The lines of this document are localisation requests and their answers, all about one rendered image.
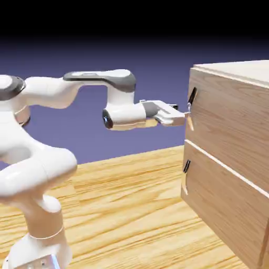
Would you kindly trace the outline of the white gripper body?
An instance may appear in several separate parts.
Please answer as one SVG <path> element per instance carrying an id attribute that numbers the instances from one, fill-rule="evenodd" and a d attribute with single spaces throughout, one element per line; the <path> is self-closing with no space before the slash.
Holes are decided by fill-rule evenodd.
<path id="1" fill-rule="evenodd" d="M 183 112 L 160 100 L 154 100 L 153 103 L 158 109 L 157 114 L 153 116 L 158 123 L 167 127 L 183 126 L 185 124 L 185 114 Z"/>

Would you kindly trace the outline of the long dark curved metal handle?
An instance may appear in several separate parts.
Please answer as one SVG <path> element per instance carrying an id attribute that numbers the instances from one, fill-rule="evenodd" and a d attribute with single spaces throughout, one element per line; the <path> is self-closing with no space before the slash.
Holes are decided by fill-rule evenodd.
<path id="1" fill-rule="evenodd" d="M 194 87 L 190 96 L 189 96 L 189 100 L 188 100 L 188 125 L 190 127 L 190 129 L 193 131 L 194 128 L 193 128 L 193 122 L 192 122 L 192 118 L 191 118 L 191 108 L 192 108 L 192 104 L 195 100 L 195 97 L 196 97 L 196 94 L 197 94 L 197 88 Z"/>

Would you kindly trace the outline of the light wood cabinet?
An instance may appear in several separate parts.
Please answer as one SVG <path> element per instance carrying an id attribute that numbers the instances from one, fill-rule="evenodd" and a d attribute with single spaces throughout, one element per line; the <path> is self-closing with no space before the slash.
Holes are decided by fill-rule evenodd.
<path id="1" fill-rule="evenodd" d="M 197 64 L 182 199 L 249 269 L 269 269 L 269 59 Z"/>

